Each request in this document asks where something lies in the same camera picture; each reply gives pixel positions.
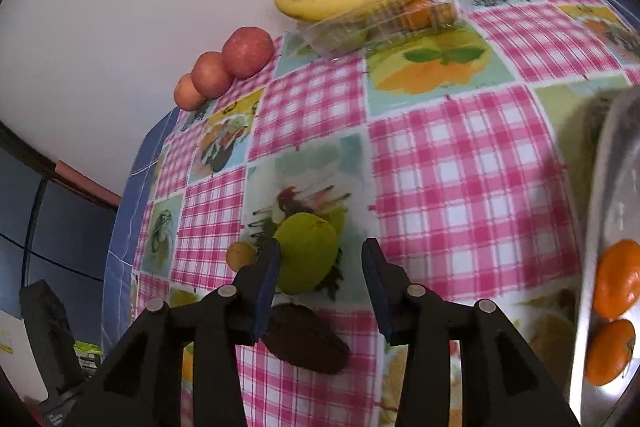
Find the large green guava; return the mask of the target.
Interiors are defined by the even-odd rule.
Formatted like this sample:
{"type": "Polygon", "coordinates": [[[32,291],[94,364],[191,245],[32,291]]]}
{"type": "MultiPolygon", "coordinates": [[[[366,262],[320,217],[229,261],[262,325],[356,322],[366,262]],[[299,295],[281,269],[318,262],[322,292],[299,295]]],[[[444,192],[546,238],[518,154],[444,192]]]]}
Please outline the large green guava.
{"type": "Polygon", "coordinates": [[[314,291],[331,271],[340,246],[334,226],[308,212],[286,218],[273,238],[281,253],[278,287],[292,296],[314,291]]]}

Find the orange mandarin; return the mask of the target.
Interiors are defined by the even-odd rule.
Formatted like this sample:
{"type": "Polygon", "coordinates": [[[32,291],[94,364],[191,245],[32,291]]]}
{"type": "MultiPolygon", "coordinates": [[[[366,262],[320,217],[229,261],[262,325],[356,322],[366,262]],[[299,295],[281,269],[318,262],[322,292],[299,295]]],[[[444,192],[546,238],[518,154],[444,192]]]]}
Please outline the orange mandarin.
{"type": "Polygon", "coordinates": [[[622,239],[600,256],[593,309],[607,320],[621,317],[639,299],[639,244],[622,239]]]}
{"type": "Polygon", "coordinates": [[[585,361],[585,379],[594,387],[614,381],[632,359],[636,331],[631,321],[616,320],[605,324],[592,338],[585,361]]]}

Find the clear plastic fruit container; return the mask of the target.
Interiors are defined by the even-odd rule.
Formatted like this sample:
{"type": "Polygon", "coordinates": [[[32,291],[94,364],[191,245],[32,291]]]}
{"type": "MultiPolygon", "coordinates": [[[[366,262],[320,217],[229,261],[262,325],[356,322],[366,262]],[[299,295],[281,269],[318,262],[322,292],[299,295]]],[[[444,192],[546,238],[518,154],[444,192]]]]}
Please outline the clear plastic fruit container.
{"type": "Polygon", "coordinates": [[[364,8],[312,25],[288,36],[288,54],[334,58],[370,46],[391,46],[423,34],[461,26],[471,0],[378,0],[364,8]]]}

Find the small yellow-brown fruit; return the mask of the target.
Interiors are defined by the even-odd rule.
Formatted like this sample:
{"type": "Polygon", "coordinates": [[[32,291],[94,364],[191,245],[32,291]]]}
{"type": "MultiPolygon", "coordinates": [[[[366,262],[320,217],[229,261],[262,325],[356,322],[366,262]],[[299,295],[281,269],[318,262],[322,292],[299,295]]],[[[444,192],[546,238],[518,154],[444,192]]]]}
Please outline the small yellow-brown fruit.
{"type": "Polygon", "coordinates": [[[242,241],[232,243],[226,252],[227,265],[233,272],[238,272],[239,269],[252,265],[256,258],[256,249],[249,243],[242,241]]]}

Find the dark brown avocado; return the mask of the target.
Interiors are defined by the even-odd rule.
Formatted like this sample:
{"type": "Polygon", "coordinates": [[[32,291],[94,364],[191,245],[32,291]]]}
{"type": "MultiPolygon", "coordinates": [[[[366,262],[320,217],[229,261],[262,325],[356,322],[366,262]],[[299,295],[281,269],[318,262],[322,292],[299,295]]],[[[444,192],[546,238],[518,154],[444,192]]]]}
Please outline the dark brown avocado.
{"type": "Polygon", "coordinates": [[[350,358],[349,345],[329,324],[296,303],[271,308],[262,343],[279,360],[319,374],[341,373],[350,358]]]}

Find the middle red apple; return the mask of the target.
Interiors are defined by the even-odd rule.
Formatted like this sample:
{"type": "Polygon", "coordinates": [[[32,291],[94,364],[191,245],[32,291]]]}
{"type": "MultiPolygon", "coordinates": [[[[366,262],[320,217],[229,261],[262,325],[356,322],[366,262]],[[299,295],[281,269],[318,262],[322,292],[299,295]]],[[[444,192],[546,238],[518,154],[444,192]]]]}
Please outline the middle red apple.
{"type": "Polygon", "coordinates": [[[220,98],[230,89],[234,80],[224,66],[224,56],[216,51],[207,51],[198,57],[191,78],[195,89],[206,98],[220,98]]]}

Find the red apple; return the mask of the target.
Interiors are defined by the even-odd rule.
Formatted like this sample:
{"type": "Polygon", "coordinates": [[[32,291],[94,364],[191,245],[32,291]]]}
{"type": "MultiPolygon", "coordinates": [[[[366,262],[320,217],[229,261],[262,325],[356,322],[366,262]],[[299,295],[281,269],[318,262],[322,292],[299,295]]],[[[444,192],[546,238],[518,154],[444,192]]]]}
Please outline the red apple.
{"type": "Polygon", "coordinates": [[[256,75],[269,63],[273,53],[274,44],[268,32],[253,26],[237,29],[222,47],[224,66],[238,79],[256,75]]]}
{"type": "Polygon", "coordinates": [[[207,51],[198,57],[191,78],[195,89],[206,98],[220,98],[230,89],[234,80],[224,66],[224,56],[216,51],[207,51]]]}

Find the right red apple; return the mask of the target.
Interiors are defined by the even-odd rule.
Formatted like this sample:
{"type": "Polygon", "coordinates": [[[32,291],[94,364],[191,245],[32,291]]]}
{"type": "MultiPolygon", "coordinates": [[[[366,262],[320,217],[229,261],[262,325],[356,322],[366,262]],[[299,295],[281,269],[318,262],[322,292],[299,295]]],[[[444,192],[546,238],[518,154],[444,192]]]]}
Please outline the right red apple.
{"type": "Polygon", "coordinates": [[[269,63],[273,53],[274,44],[268,32],[253,26],[237,29],[222,47],[224,66],[238,79],[256,75],[269,63]]]}

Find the left orange-red apple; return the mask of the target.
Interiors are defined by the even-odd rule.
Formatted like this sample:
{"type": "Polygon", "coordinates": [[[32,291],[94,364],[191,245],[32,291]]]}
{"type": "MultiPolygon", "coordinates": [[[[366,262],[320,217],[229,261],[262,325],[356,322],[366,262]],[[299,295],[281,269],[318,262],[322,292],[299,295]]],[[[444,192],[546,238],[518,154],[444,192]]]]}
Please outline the left orange-red apple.
{"type": "Polygon", "coordinates": [[[194,87],[192,76],[186,74],[176,84],[174,101],[180,109],[186,112],[194,112],[206,102],[206,98],[194,87]]]}

